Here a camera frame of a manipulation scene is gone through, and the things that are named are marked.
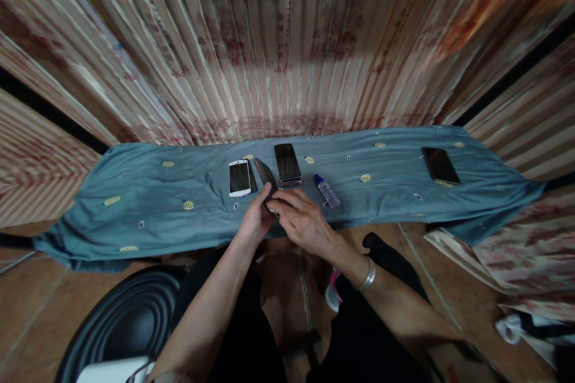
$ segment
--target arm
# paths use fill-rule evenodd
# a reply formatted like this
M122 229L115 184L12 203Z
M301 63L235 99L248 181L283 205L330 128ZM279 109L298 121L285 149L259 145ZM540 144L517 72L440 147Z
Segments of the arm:
M337 267L355 286L361 286L369 262L325 221L320 208L300 189L278 191L268 207L280 214L289 238L306 251ZM413 353L427 347L463 339L462 333L410 287L376 265L371 287L362 292L394 336Z
M147 382L171 371L193 382L206 381L258 245L275 216L263 205L268 183L251 202L228 249L204 283L164 346Z

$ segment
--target black speaker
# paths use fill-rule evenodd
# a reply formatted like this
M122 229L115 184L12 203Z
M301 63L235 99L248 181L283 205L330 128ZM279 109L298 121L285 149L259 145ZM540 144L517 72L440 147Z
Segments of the black speaker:
M55 383L75 383L88 365L155 356L170 336L170 319L183 269L156 265L118 283L74 334Z

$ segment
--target person's right hand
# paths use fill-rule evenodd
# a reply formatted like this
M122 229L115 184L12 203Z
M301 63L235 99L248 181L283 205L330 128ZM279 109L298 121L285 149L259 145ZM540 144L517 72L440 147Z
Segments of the person's right hand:
M301 189L278 190L272 197L281 200L269 201L268 208L280 214L280 224L289 239L309 253L329 261L331 251L343 238L325 221L319 206Z

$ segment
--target hand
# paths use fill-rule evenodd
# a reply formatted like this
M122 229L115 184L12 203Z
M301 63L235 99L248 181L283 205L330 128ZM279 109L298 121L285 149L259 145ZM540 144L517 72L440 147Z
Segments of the hand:
M272 197L287 202L272 200L267 205L280 214L280 224L289 239L309 253L330 261L334 248L344 240L325 221L319 206L301 189L279 190Z
M259 245L270 231L271 225L276 220L276 216L264 205L270 190L271 184L265 183L264 188L252 200L244 215L244 220L241 222L236 238Z

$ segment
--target person's left hand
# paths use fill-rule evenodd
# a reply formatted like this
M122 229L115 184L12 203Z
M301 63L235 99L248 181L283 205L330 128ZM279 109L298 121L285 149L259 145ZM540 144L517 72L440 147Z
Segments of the person's left hand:
M264 188L252 200L244 215L244 220L241 222L236 238L259 245L270 231L271 225L276 220L276 216L265 205L265 200L270 190L271 184L265 183Z

